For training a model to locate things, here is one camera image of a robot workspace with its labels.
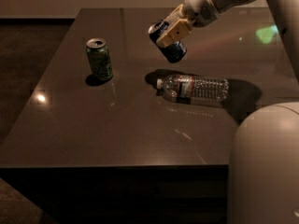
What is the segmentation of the grey-white gripper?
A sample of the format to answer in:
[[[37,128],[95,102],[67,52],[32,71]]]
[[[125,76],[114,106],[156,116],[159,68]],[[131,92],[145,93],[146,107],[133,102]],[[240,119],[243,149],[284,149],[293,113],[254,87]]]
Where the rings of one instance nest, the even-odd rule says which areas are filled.
[[[166,48],[189,35],[192,27],[205,27],[220,16],[212,0],[185,0],[164,20],[170,25],[156,40],[160,48]]]

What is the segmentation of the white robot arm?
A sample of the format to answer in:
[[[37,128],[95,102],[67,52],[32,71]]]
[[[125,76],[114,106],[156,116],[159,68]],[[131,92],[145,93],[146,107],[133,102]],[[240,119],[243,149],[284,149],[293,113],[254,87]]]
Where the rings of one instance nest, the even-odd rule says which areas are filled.
[[[185,0],[165,20],[168,47],[227,9],[255,0]],[[299,79],[299,0],[266,0]],[[298,224],[299,103],[263,107],[239,126],[228,177],[227,224]]]

